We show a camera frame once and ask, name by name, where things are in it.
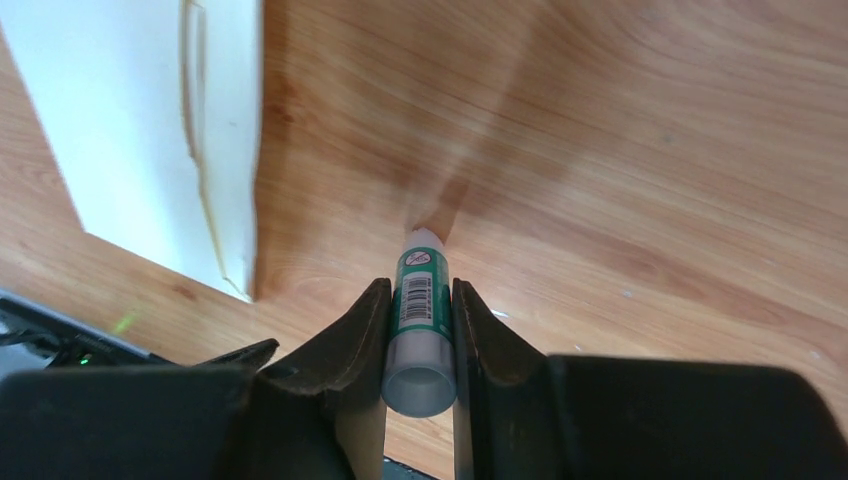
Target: glue stick base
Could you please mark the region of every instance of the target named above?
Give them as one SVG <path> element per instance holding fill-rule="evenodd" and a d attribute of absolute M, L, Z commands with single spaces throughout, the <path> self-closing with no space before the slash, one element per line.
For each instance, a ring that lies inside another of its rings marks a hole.
<path fill-rule="evenodd" d="M 453 345 L 429 330 L 410 330 L 389 342 L 383 400 L 408 417 L 438 415 L 456 399 Z"/>

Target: wood grain surface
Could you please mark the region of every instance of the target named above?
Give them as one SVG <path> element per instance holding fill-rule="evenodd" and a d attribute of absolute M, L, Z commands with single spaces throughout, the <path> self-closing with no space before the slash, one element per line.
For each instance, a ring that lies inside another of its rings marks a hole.
<path fill-rule="evenodd" d="M 844 1 L 266 8 L 259 302 L 83 234 L 7 51 L 0 287 L 180 362 L 284 354 L 427 225 L 542 351 L 780 365 L 848 425 Z M 386 452 L 450 478 L 451 438 L 390 414 Z"/>

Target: barcode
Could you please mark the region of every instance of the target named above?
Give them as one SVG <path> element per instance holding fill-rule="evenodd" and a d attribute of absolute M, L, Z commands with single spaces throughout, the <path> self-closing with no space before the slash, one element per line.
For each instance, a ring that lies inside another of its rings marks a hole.
<path fill-rule="evenodd" d="M 403 278 L 400 302 L 400 328 L 433 325 L 433 276 L 417 272 Z"/>

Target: glue stick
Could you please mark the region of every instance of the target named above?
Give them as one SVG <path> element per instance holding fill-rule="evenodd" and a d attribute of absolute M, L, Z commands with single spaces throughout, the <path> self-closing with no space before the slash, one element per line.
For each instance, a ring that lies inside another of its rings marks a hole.
<path fill-rule="evenodd" d="M 383 400 L 408 417 L 431 417 L 456 399 L 448 262 L 427 229 L 407 238 L 397 266 Z"/>

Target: green label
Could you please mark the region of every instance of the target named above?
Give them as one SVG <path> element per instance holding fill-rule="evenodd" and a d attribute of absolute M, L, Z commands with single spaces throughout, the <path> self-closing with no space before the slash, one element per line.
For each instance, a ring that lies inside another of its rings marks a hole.
<path fill-rule="evenodd" d="M 430 330 L 452 341 L 448 262 L 432 248 L 400 257 L 392 304 L 390 339 L 409 330 Z"/>

